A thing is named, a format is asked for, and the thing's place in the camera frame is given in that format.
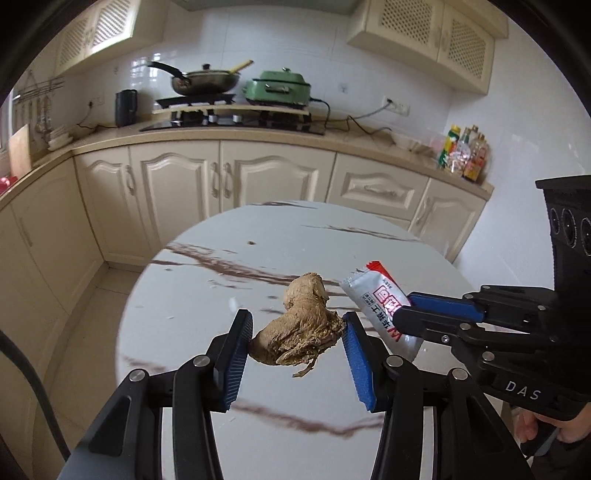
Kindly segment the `right hand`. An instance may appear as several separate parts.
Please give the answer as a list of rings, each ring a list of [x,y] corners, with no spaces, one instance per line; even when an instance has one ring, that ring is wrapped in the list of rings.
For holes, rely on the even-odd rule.
[[[547,423],[558,429],[557,439],[563,443],[575,443],[584,440],[591,431],[591,406],[587,404],[572,420],[560,421],[521,410],[517,415],[514,434],[523,443],[534,440],[540,423]]]

